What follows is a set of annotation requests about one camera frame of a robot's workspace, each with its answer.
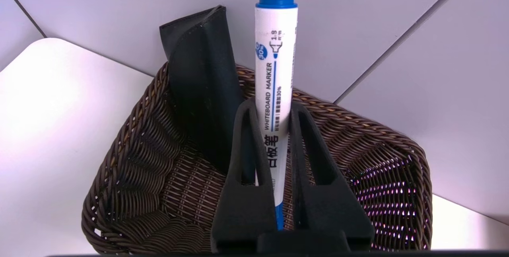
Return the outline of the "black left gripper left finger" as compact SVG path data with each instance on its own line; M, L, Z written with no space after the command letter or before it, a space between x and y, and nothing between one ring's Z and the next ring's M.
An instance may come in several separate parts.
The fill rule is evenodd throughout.
M258 185L243 185L242 136L248 119L253 138ZM213 252L256 252L260 236L277 231L274 190L265 145L258 125L256 100L245 100L238 108L227 178L210 233Z

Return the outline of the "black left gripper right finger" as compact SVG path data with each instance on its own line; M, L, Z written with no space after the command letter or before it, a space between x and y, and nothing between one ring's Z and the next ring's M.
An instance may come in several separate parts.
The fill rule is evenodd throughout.
M370 251L374 227L310 112L291 104L292 237L303 252Z

